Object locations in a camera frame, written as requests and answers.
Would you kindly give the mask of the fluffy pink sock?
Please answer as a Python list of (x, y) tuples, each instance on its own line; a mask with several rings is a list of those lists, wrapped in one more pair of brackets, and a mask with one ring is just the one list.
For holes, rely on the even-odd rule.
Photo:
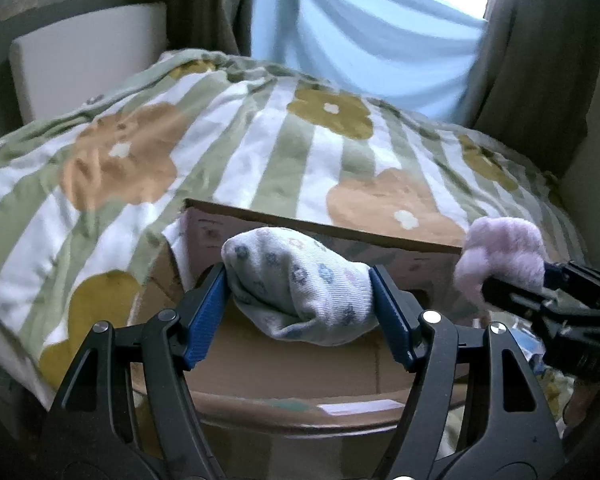
[(532, 292), (544, 285), (546, 250), (539, 228), (521, 218), (482, 217), (466, 233), (453, 282), (471, 304), (485, 309), (482, 286), (491, 276)]

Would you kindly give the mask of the white floral patterned sock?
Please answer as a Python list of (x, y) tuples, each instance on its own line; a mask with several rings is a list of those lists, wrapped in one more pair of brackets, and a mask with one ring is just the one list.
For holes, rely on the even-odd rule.
[(234, 303), (276, 340), (321, 347), (348, 344), (373, 330), (370, 267), (286, 228), (257, 228), (221, 248)]

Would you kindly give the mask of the open cardboard box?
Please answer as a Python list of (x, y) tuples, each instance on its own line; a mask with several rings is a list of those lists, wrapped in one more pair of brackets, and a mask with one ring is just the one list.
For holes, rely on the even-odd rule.
[[(429, 307), (457, 316), (457, 244), (394, 238), (188, 200), (166, 228), (132, 314), (174, 306), (230, 237), (260, 226), (306, 233), (352, 261), (385, 266)], [(185, 376), (202, 430), (232, 479), (368, 479), (414, 382), (374, 330), (341, 347), (281, 342), (227, 306), (207, 357)]]

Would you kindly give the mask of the striped floral blanket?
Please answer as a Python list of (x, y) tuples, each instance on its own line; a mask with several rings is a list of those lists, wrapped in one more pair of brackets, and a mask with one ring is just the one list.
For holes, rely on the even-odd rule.
[(0, 137), (0, 367), (53, 400), (88, 324), (174, 301), (233, 226), (195, 202), (306, 222), (381, 263), (454, 318), (450, 278), (471, 222), (533, 222), (554, 260), (585, 257), (553, 179), (485, 134), (290, 68), (185, 50), (67, 114)]

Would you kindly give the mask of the dark grey curtain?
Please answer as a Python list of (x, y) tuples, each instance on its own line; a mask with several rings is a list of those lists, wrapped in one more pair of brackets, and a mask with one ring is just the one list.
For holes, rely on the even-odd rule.
[(562, 177), (588, 134), (600, 0), (488, 0), (457, 120)]

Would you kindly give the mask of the light blue curtain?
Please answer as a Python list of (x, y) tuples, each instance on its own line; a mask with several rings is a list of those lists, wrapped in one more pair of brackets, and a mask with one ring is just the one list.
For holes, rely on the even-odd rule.
[(486, 21), (438, 0), (252, 0), (251, 55), (458, 122)]

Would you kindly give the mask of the white headboard cushion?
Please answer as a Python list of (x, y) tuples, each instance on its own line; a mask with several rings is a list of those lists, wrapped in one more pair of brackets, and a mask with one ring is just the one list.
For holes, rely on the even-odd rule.
[(70, 112), (154, 64), (166, 50), (166, 5), (128, 4), (29, 32), (9, 46), (27, 124)]

